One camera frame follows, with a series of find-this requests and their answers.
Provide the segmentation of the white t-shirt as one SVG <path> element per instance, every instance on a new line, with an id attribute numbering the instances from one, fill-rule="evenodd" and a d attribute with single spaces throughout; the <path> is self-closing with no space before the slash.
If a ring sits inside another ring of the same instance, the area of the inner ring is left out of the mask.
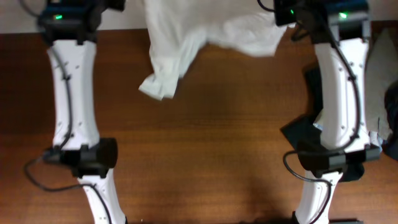
<path id="1" fill-rule="evenodd" d="M 145 0 L 153 72 L 139 91 L 173 98 L 199 50 L 215 44 L 252 57 L 272 57 L 287 26 L 256 0 Z"/>

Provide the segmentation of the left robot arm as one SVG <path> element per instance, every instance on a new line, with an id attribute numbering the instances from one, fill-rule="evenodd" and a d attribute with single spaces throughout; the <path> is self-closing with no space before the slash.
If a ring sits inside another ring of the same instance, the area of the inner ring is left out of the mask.
<path id="1" fill-rule="evenodd" d="M 55 133 L 41 161 L 65 167 L 83 189 L 95 223 L 127 223 L 114 183 L 115 138 L 99 134 L 94 109 L 93 69 L 97 31 L 107 9 L 122 12 L 125 0 L 47 1 L 37 26 L 52 68 Z"/>

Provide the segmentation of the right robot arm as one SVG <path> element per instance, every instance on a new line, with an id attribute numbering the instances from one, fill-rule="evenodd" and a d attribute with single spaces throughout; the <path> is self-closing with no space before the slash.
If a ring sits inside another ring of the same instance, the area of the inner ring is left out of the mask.
<path id="1" fill-rule="evenodd" d="M 379 158 L 364 109 L 369 4 L 357 1 L 274 1 L 278 26 L 296 23 L 311 38 L 322 81 L 320 141 L 302 140 L 294 154 L 305 169 L 293 223 L 328 223 L 331 200 L 350 165 Z"/>

